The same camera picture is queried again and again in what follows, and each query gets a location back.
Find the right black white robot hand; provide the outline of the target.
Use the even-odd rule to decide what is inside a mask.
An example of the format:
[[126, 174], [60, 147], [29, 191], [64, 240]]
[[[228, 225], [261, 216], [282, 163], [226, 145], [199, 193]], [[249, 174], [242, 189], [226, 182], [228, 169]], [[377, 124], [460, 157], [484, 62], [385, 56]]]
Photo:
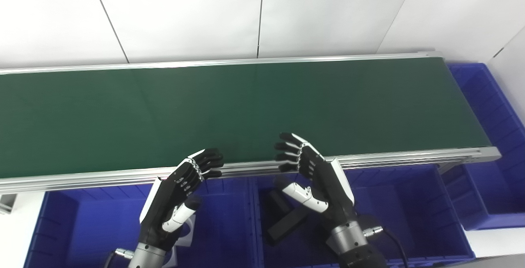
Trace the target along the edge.
[[279, 134], [274, 148], [281, 172], [274, 186], [323, 216], [329, 230], [356, 223], [354, 195], [336, 158], [328, 160], [309, 141], [291, 132]]

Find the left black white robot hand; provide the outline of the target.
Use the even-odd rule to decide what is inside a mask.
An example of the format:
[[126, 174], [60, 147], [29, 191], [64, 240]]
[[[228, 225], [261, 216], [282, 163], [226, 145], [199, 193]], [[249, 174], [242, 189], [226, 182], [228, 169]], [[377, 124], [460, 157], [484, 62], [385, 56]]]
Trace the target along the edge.
[[157, 177], [139, 216], [139, 244], [169, 251], [202, 202], [195, 191], [206, 179], [221, 177], [223, 165], [222, 153], [207, 148], [184, 158], [166, 179]]

